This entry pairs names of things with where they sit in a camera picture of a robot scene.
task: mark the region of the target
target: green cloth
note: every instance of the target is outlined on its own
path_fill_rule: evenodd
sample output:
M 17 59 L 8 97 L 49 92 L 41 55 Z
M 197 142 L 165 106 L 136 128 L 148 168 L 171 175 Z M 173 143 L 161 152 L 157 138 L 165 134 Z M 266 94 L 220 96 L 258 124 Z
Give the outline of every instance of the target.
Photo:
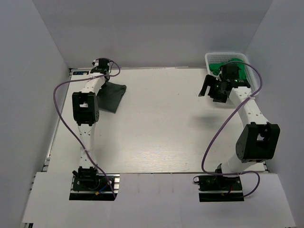
M 242 59 L 239 58 L 232 58 L 230 59 L 228 62 L 232 62 L 232 61 L 241 61 L 243 62 Z M 222 63 L 211 63 L 209 64 L 209 69 L 210 71 L 214 74 L 214 75 L 219 75 L 220 73 L 220 67 L 222 65 L 224 65 L 227 62 L 222 62 Z M 246 73 L 245 73 L 245 65 L 241 64 L 241 63 L 236 63 L 236 65 L 238 66 L 239 70 L 238 70 L 238 75 L 240 79 L 246 79 Z
M 126 89 L 127 86 L 124 85 L 118 85 L 111 82 L 104 83 L 96 96 L 98 108 L 111 113 L 116 113 Z

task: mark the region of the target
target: white basket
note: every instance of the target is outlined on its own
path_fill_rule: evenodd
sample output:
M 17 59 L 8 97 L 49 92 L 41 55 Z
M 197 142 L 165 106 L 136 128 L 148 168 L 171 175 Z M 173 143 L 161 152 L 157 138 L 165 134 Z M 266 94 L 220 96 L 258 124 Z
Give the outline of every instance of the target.
M 237 52 L 210 52 L 205 55 L 207 72 L 209 75 L 215 76 L 209 69 L 210 63 L 222 63 L 228 62 L 232 58 L 242 59 L 245 63 L 249 63 L 247 57 L 242 53 Z M 257 75 L 253 73 L 253 70 L 245 66 L 246 78 L 251 86 L 251 92 L 254 92 L 259 87 L 259 78 Z

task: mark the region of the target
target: green fabric in basket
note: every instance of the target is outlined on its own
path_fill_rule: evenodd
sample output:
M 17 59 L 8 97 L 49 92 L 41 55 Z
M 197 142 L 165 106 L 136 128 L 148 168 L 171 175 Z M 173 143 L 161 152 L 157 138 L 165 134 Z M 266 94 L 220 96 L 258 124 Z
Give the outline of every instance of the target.
M 232 62 L 232 61 L 241 61 L 241 62 L 243 62 L 243 60 L 242 60 L 242 59 L 239 59 L 239 58 L 232 58 L 232 59 L 230 59 L 228 62 Z M 219 75 L 219 73 L 220 73 L 220 67 L 221 67 L 222 65 L 224 65 L 225 63 L 227 63 L 227 62 L 222 62 L 222 63 L 211 63 L 211 64 L 209 64 L 209 69 L 210 69 L 210 71 L 211 71 L 214 75 Z M 246 79 L 245 65 L 244 65 L 244 64 L 241 64 L 241 63 L 236 63 L 236 65 L 237 65 L 238 68 L 239 68 L 239 71 L 238 71 L 239 78 L 240 78 L 240 79 Z

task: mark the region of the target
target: black cloth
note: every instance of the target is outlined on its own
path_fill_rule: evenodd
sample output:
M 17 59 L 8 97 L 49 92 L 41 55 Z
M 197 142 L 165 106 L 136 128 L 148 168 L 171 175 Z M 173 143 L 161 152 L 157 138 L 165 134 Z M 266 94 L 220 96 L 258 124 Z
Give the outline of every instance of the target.
M 96 96 L 98 108 L 116 113 L 126 89 L 127 86 L 125 85 L 118 85 L 112 82 L 104 83 Z

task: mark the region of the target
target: gray wall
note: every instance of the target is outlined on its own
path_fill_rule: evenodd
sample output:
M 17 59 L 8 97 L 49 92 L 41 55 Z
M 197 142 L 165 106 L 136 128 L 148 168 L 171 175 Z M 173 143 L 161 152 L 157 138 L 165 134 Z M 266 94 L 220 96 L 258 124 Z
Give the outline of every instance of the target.
M 258 105 L 281 128 L 267 164 L 279 175 L 298 227 L 304 227 L 303 9 L 302 0 L 274 0 L 246 51 L 264 79 Z
M 198 67 L 244 52 L 272 0 L 33 0 L 69 67 Z
M 0 226 L 17 228 L 57 119 L 53 88 L 68 77 L 30 0 L 0 1 L 0 70 Z

